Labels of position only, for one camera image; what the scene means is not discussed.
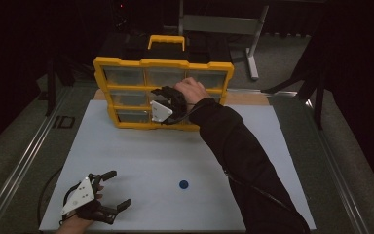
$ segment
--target white table surface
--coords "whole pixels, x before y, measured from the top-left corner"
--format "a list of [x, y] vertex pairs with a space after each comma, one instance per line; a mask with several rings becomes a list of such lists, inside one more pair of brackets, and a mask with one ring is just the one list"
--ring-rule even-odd
[[[296, 209], [311, 229], [310, 213], [298, 175], [272, 106], [232, 105], [268, 153]], [[105, 100], [92, 100], [40, 230], [57, 230], [63, 196], [89, 173], [118, 175], [103, 182], [105, 207], [131, 198], [114, 224], [96, 222], [90, 230], [123, 232], [245, 231], [228, 179], [198, 132], [133, 130], [114, 127]], [[179, 181], [189, 187], [181, 189]]]

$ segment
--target yellow storage organizer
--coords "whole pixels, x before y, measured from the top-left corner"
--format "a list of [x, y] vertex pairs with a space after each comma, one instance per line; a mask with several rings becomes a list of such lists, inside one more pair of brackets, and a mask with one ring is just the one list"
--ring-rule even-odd
[[[153, 35], [148, 50], [153, 42], [181, 43], [183, 50], [185, 48], [184, 37], [181, 36]], [[174, 125], [153, 122], [150, 101], [164, 98], [151, 91], [163, 86], [172, 87], [185, 77], [194, 77], [216, 101], [224, 104], [227, 85], [234, 71], [230, 62], [203, 64], [154, 58], [122, 60], [96, 57], [93, 65], [96, 82], [105, 94], [107, 111], [115, 126], [134, 129], [197, 130], [199, 127], [188, 119]]]

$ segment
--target gray floor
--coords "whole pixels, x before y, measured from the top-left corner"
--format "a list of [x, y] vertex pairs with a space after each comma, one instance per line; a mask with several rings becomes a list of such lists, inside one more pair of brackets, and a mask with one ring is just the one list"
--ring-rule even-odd
[[[255, 60], [257, 63], [260, 79], [253, 81], [249, 79], [246, 65], [240, 61], [242, 51], [233, 51], [232, 57], [235, 62], [235, 74], [231, 80], [230, 88], [240, 89], [266, 89], [270, 88], [285, 79], [289, 78], [294, 66], [303, 53], [309, 38], [289, 37], [282, 39], [279, 37], [263, 36], [256, 49]], [[299, 89], [300, 83], [287, 87], [285, 90], [295, 92]], [[82, 116], [85, 113], [88, 101], [94, 96], [97, 86], [93, 81], [80, 80], [76, 82], [73, 88], [68, 88], [67, 97], [62, 107], [57, 111], [56, 115], [61, 118], [64, 116], [66, 120], [75, 118], [75, 124], [72, 128], [60, 128], [53, 126], [50, 122], [51, 130], [42, 141], [41, 148], [38, 152], [32, 153], [30, 156], [31, 164], [24, 175], [21, 175], [22, 182], [15, 184], [12, 195], [7, 199], [8, 203], [0, 203], [4, 213], [0, 214], [0, 233], [37, 233], [37, 207], [39, 195], [50, 176], [59, 169], [68, 154], [69, 147], [78, 131]], [[272, 102], [281, 102], [286, 100], [271, 99]], [[290, 121], [295, 118], [292, 111], [296, 111], [297, 106], [290, 109], [277, 109], [277, 111], [285, 111], [281, 116], [283, 122]], [[40, 129], [41, 125], [48, 122], [45, 118], [46, 103], [42, 100], [34, 100], [27, 106], [20, 116], [14, 120], [11, 126], [0, 136], [0, 191], [11, 172], [16, 167], [19, 160], [25, 158], [25, 150], [30, 141], [33, 140], [35, 133]], [[332, 94], [325, 92], [322, 112], [323, 131], [320, 135], [325, 137], [328, 147], [331, 150], [331, 156], [334, 158], [336, 165], [340, 170], [342, 180], [348, 184], [349, 191], [355, 199], [355, 204], [360, 212], [361, 219], [366, 223], [368, 233], [374, 233], [374, 176], [357, 145], [349, 126], [345, 122], [337, 105], [335, 104]], [[290, 151], [297, 154], [298, 149], [292, 145], [297, 145], [297, 135], [301, 134], [294, 129], [283, 128], [286, 132], [287, 142]], [[324, 170], [335, 170], [326, 168], [325, 165], [318, 165], [318, 168]], [[48, 187], [42, 202], [42, 210], [45, 210], [46, 204], [51, 196], [51, 191], [55, 186], [56, 179]], [[316, 185], [316, 189], [320, 189], [321, 185]], [[330, 194], [330, 191], [322, 191], [323, 198], [326, 196], [339, 196], [337, 193]], [[326, 204], [326, 206], [343, 206], [343, 204]], [[332, 230], [332, 226], [336, 225], [335, 219], [339, 221], [349, 222], [349, 218], [345, 215], [341, 217], [335, 212], [335, 216], [329, 216], [328, 219], [321, 217], [318, 225], [328, 226], [321, 228], [321, 231], [315, 233], [366, 233], [357, 230]]]

